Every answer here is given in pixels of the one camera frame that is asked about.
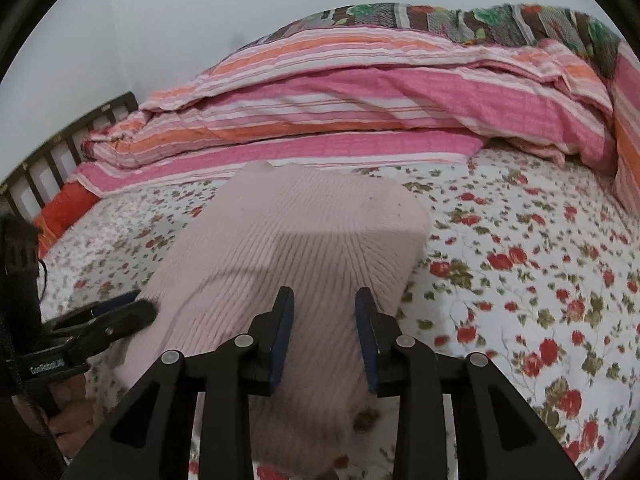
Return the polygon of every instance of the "bed headboard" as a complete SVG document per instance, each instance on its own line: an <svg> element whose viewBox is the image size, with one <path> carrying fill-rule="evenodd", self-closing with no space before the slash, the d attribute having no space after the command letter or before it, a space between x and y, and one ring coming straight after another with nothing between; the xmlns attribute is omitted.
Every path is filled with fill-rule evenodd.
<svg viewBox="0 0 640 480"><path fill-rule="evenodd" d="M0 185L0 210L32 220L82 162L80 143L89 131L115 124L137 109L136 97L127 92L49 137Z"/></svg>

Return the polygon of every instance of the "pink ribbed garment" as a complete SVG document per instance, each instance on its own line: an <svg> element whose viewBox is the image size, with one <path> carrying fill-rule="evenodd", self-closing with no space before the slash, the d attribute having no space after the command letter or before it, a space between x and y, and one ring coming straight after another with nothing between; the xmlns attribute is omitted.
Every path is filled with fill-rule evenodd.
<svg viewBox="0 0 640 480"><path fill-rule="evenodd" d="M397 182L250 163L180 233L144 288L158 318L132 339L117 374L130 387L164 350L217 348L288 285L289 351L276 394L250 401L252 451L282 470L321 474L369 395L354 295L368 286L394 314L427 230L425 210Z"/></svg>

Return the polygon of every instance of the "silver screw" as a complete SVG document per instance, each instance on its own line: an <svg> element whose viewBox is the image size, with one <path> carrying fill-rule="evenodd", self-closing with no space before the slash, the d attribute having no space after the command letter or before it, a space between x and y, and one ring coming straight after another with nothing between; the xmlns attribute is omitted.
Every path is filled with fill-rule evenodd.
<svg viewBox="0 0 640 480"><path fill-rule="evenodd" d="M180 359L180 354L178 354L178 352L175 350L167 350L164 354L162 354L162 357L160 359L164 364L172 365L178 362L178 359Z"/></svg>
<svg viewBox="0 0 640 480"><path fill-rule="evenodd" d="M469 361L473 366L479 367L487 366L487 364L489 363L489 359L487 358L487 356L481 354L480 352L474 352L473 354L471 354L469 356Z"/></svg>
<svg viewBox="0 0 640 480"><path fill-rule="evenodd" d="M254 344L254 338L248 334L240 334L234 339L234 343L236 343L238 348L247 348Z"/></svg>
<svg viewBox="0 0 640 480"><path fill-rule="evenodd" d="M415 339L410 335L399 335L396 337L396 344L402 348L411 348L415 345Z"/></svg>

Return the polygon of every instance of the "white floral sheet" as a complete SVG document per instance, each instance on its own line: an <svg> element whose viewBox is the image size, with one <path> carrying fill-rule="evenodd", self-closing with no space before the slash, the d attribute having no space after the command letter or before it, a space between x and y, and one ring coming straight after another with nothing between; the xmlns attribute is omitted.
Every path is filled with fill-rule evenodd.
<svg viewBox="0 0 640 480"><path fill-rule="evenodd" d="M640 426L637 223L586 168L568 162L561 170L507 149L481 150L467 165L356 171L401 182L433 216L396 314L402 331L445 354L485 352L583 476L603 479ZM102 200L46 258L45 316L144 285L223 184ZM89 378L108 411L123 394L108 355L94 359ZM372 400L326 478L390 479L397 416L395 400ZM450 478L457 477L454 453L451 441ZM195 474L197 462L190 467ZM256 474L287 478L268 466Z"/></svg>

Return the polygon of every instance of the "red pillow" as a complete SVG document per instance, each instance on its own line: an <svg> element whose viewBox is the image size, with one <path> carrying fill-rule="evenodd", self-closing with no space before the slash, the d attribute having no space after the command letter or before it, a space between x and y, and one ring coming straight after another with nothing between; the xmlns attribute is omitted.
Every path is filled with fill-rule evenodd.
<svg viewBox="0 0 640 480"><path fill-rule="evenodd" d="M33 223L41 229L38 256L42 258L58 239L100 200L77 182L65 184Z"/></svg>

